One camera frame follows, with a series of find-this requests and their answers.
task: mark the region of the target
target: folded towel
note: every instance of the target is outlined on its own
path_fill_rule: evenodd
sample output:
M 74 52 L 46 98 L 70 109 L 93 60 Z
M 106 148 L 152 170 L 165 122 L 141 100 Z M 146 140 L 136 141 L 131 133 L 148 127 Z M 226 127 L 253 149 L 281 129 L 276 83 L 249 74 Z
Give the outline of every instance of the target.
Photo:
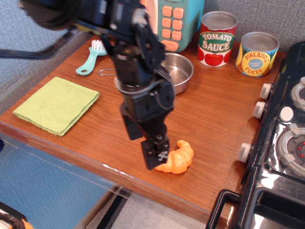
M 98 97 L 97 91 L 54 77 L 13 113 L 54 135 L 63 136 Z

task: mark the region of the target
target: tomato picture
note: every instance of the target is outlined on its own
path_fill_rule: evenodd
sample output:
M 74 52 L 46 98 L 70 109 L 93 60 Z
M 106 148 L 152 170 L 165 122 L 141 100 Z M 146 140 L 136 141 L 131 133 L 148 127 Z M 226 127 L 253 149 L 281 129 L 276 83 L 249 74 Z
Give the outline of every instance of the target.
M 204 53 L 199 46 L 198 46 L 198 59 L 199 59 L 199 61 L 204 60 Z
M 224 56 L 224 62 L 225 62 L 225 63 L 228 63 L 228 62 L 229 62 L 230 57 L 231 57 L 231 52 L 232 52 L 232 51 L 229 51 L 229 52 Z
M 216 53 L 214 54 L 206 54 L 204 57 L 205 62 L 209 66 L 218 66 L 222 63 L 224 57 L 222 55 L 217 55 Z

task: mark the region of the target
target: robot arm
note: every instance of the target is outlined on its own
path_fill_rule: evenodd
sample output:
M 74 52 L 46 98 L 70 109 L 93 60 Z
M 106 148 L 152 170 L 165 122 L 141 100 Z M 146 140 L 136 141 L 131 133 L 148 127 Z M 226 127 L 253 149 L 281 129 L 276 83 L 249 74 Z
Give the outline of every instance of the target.
M 76 27 L 100 36 L 117 71 L 115 85 L 124 99 L 120 111 L 130 139 L 146 138 L 142 151 L 148 169 L 166 163 L 169 140 L 164 120 L 173 110 L 175 92 L 160 65 L 164 47 L 139 0 L 20 0 L 20 6 L 44 28 Z M 44 51 L 49 55 L 0 50 L 0 57 L 48 58 L 69 36 L 70 32 Z

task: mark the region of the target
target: white bristles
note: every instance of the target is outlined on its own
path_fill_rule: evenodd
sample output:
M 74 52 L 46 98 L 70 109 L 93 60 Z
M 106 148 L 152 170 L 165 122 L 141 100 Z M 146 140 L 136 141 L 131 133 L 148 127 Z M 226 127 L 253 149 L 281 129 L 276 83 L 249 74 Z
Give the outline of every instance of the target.
M 105 49 L 102 41 L 100 41 L 100 40 L 93 40 L 93 41 L 91 41 L 91 47 L 94 50 L 97 50 L 97 51 L 101 51 L 101 50 Z

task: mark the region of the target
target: pineapple label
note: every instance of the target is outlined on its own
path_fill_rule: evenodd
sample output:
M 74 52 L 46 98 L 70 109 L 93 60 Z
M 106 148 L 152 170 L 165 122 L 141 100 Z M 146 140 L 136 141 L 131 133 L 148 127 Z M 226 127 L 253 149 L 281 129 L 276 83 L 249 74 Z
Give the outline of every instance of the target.
M 198 43 L 198 60 L 207 66 L 220 67 L 230 60 L 234 35 L 224 32 L 201 32 Z
M 236 68 L 243 74 L 259 77 L 270 72 L 277 50 L 258 52 L 240 45 L 236 59 Z

